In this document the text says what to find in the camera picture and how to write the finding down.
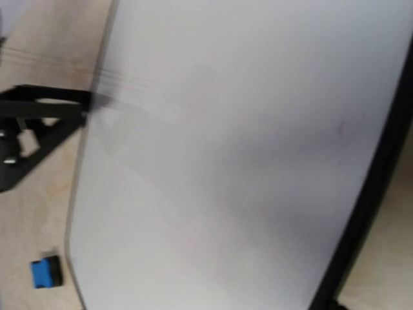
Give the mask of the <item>white whiteboard with black frame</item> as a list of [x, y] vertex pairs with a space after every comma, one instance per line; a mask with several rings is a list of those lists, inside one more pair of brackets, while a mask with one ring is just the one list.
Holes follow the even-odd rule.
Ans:
[[117, 1], [73, 191], [85, 309], [319, 309], [411, 1]]

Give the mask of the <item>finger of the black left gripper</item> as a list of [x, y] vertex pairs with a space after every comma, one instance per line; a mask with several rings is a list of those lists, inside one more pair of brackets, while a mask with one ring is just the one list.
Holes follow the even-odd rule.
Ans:
[[[13, 189], [52, 151], [86, 123], [92, 92], [17, 85], [1, 92], [1, 192]], [[22, 155], [19, 121], [34, 132], [39, 148]]]

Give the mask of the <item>blue whiteboard eraser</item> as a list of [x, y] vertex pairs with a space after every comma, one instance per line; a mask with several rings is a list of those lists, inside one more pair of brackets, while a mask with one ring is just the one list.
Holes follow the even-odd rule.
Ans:
[[61, 260], [58, 255], [30, 262], [34, 289], [61, 287], [64, 284]]

